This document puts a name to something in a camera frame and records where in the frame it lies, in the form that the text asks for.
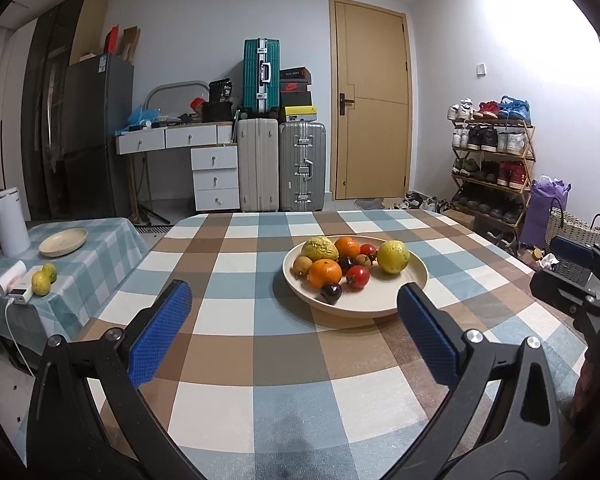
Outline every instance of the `woven basket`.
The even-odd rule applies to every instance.
[[[558,207],[554,207],[554,200],[558,203]],[[596,219],[600,217],[597,214],[593,217],[591,224],[587,224],[579,218],[565,213],[560,204],[560,200],[554,197],[551,200],[551,210],[549,213],[549,222],[546,226],[544,241],[549,247],[551,240],[557,236],[567,238],[579,244],[592,246],[600,245],[600,227],[593,227]],[[554,269],[558,274],[563,275],[572,282],[585,286],[591,276],[591,271],[585,267],[578,266],[571,262],[560,262]]]

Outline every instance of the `white thermos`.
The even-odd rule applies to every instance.
[[[0,191],[0,245],[7,258],[26,251],[31,245],[17,187]]]

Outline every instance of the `screw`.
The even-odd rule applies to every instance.
[[[122,329],[118,327],[110,328],[105,332],[104,337],[107,341],[117,341],[122,337]]]
[[[62,336],[59,336],[58,334],[53,335],[49,339],[46,340],[46,344],[48,344],[51,347],[58,346],[61,342],[62,342]]]
[[[540,340],[536,336],[527,337],[526,344],[531,348],[540,348]]]
[[[484,336],[482,335],[482,332],[480,332],[479,330],[472,329],[472,330],[467,330],[466,338],[469,341],[471,341],[472,343],[480,343],[484,339]]]

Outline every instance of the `wooden door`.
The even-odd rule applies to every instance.
[[[338,131],[336,198],[398,197],[409,161],[409,75],[404,21],[394,12],[335,2]]]

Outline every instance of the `drawer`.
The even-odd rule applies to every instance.
[[[164,128],[146,130],[116,137],[119,155],[164,149]]]
[[[165,145],[167,148],[182,148],[187,146],[205,146],[218,142],[215,124],[190,126],[189,128],[167,128]]]
[[[217,190],[196,190],[196,209],[213,211],[221,209],[240,209],[238,188]]]
[[[194,148],[191,150],[192,170],[220,170],[238,167],[238,147]]]
[[[231,134],[234,132],[232,126],[218,126],[218,144],[231,142]]]
[[[237,168],[225,170],[197,170],[193,172],[195,189],[232,189],[238,187]]]

